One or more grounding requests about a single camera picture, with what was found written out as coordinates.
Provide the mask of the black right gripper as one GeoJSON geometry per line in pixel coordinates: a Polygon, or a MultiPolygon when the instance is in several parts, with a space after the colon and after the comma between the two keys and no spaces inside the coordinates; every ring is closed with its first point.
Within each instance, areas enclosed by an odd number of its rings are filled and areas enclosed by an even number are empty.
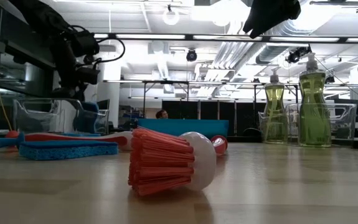
{"type": "Polygon", "coordinates": [[[243,31],[254,39],[271,29],[273,24],[297,19],[300,13],[298,0],[254,0],[243,31]]]}

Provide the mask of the black overhead frame bar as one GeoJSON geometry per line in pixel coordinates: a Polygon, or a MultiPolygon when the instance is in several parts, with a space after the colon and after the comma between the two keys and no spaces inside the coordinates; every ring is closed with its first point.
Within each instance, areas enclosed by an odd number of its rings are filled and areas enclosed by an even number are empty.
{"type": "MultiPolygon", "coordinates": [[[[119,39],[116,37],[116,34],[114,33],[100,33],[100,34],[108,34],[109,37],[104,38],[105,40],[107,39],[119,39]]],[[[213,42],[271,42],[271,43],[315,43],[315,44],[357,44],[357,43],[348,43],[346,42],[346,40],[348,38],[353,38],[353,37],[337,37],[339,40],[337,42],[275,42],[275,41],[271,41],[270,38],[271,37],[321,37],[321,36],[272,36],[272,35],[261,35],[259,37],[262,37],[262,40],[260,41],[222,41],[222,40],[195,40],[193,39],[194,35],[206,35],[206,34],[176,34],[176,35],[185,35],[186,38],[185,39],[181,39],[181,40],[185,40],[185,41],[213,41],[213,42]]],[[[174,40],[174,39],[121,39],[121,40],[174,40]]]]}

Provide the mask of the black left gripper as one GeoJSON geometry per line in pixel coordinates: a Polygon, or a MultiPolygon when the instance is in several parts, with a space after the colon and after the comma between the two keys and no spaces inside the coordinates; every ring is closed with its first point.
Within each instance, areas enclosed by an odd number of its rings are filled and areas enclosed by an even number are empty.
{"type": "Polygon", "coordinates": [[[51,46],[50,51],[61,85],[61,88],[52,90],[51,97],[85,101],[87,84],[96,85],[100,71],[80,65],[70,46],[51,46]]]}

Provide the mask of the red and white dish brush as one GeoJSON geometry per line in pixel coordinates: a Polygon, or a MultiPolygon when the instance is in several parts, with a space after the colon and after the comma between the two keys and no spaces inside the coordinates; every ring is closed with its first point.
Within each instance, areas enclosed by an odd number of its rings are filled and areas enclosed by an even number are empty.
{"type": "Polygon", "coordinates": [[[132,136],[128,185],[139,196],[180,187],[203,190],[214,179],[217,158],[228,148],[225,137],[208,139],[197,132],[173,136],[138,128],[132,136]]]}
{"type": "MultiPolygon", "coordinates": [[[[16,138],[20,133],[17,131],[9,131],[4,137],[5,138],[16,138]]],[[[122,151],[131,150],[131,131],[123,131],[120,133],[109,134],[100,137],[73,137],[73,136],[63,136],[55,133],[32,133],[25,134],[25,141],[103,141],[103,142],[115,142],[118,144],[119,149],[122,151]]]]}

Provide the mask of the blue plastic bin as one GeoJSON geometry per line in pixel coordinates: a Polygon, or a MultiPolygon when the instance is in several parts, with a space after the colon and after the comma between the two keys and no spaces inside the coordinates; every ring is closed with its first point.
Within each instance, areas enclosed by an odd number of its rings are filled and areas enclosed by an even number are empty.
{"type": "Polygon", "coordinates": [[[139,119],[137,127],[173,136],[197,132],[210,139],[217,135],[227,137],[229,121],[216,119],[139,119]]]}

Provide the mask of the black chair backrest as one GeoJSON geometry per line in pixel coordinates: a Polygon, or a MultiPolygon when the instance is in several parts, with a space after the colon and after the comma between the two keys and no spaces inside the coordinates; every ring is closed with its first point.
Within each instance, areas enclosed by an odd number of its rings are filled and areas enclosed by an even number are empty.
{"type": "Polygon", "coordinates": [[[259,137],[261,137],[261,131],[257,128],[247,128],[243,131],[243,136],[259,138],[259,137]]]}

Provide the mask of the clear plastic bin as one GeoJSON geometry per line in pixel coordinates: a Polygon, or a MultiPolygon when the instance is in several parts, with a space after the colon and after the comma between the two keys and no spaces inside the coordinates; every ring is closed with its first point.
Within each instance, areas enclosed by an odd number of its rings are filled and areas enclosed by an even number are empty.
{"type": "MultiPolygon", "coordinates": [[[[287,117],[287,141],[284,144],[299,145],[299,107],[301,103],[293,103],[285,106],[285,113],[287,117]]],[[[331,124],[331,146],[339,144],[343,141],[344,144],[351,144],[355,135],[356,124],[356,110],[355,104],[339,104],[326,103],[330,115],[331,124]]],[[[259,112],[259,122],[262,141],[265,136],[266,117],[263,112],[259,112]]]]}
{"type": "MultiPolygon", "coordinates": [[[[73,120],[81,102],[63,98],[19,98],[14,103],[14,127],[23,133],[80,133],[73,120]]],[[[99,110],[95,134],[108,134],[108,111],[99,110]]]]}

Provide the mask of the yellow soap pump bottle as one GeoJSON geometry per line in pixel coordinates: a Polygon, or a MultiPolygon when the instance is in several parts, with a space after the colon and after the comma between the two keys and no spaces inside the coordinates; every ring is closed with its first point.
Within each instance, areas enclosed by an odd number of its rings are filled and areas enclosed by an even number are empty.
{"type": "Polygon", "coordinates": [[[331,124],[323,90],[326,72],[318,68],[313,53],[308,55],[306,70],[299,74],[301,104],[299,107],[299,144],[302,146],[329,147],[331,124]]]}
{"type": "Polygon", "coordinates": [[[283,103],[285,85],[280,82],[277,70],[273,68],[270,82],[264,86],[266,94],[266,117],[264,141],[272,144],[283,144],[287,141],[287,117],[283,103]]]}

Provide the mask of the black metal table frame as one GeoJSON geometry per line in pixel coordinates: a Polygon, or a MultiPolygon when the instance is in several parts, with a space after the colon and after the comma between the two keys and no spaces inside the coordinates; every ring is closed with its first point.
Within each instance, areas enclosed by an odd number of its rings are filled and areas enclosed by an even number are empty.
{"type": "Polygon", "coordinates": [[[196,81],[179,81],[179,80],[104,80],[104,83],[119,83],[120,85],[142,85],[143,95],[134,96],[129,94],[128,99],[141,100],[142,112],[146,113],[146,100],[179,100],[179,101],[250,101],[257,102],[257,90],[262,90],[266,83],[257,82],[196,82],[196,81]],[[147,96],[147,92],[154,88],[155,85],[164,86],[172,85],[178,86],[182,89],[183,95],[179,96],[176,93],[163,93],[158,96],[147,96]],[[232,92],[239,91],[239,89],[252,89],[254,91],[253,98],[244,96],[223,96],[215,95],[214,91],[222,86],[234,86],[232,92]]]}

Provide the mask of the black partition panels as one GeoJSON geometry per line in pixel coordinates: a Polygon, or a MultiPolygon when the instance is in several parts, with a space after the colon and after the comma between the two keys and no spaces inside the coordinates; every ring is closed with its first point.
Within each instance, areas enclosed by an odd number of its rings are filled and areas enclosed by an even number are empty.
{"type": "Polygon", "coordinates": [[[163,101],[162,109],[171,119],[223,119],[229,120],[229,130],[237,131],[259,127],[257,113],[262,112],[264,103],[217,102],[217,101],[163,101]]]}

